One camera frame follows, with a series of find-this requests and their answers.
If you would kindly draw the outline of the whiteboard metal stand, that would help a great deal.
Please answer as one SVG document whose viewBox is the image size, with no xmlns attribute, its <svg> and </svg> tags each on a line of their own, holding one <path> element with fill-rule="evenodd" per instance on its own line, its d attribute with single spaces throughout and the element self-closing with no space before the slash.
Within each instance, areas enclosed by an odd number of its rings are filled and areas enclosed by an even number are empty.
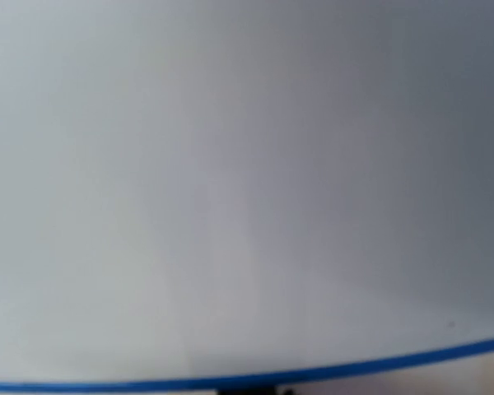
<svg viewBox="0 0 494 395">
<path fill-rule="evenodd" d="M 296 395 L 293 389 L 280 391 L 276 386 L 219 389 L 217 395 Z"/>
</svg>

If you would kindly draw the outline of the blue framed whiteboard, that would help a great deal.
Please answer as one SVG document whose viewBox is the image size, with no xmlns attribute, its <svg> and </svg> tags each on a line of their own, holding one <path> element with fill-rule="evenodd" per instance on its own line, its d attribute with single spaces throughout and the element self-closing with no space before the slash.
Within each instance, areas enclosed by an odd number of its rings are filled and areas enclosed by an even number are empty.
<svg viewBox="0 0 494 395">
<path fill-rule="evenodd" d="M 494 1 L 0 1 L 0 392 L 494 351 Z"/>
</svg>

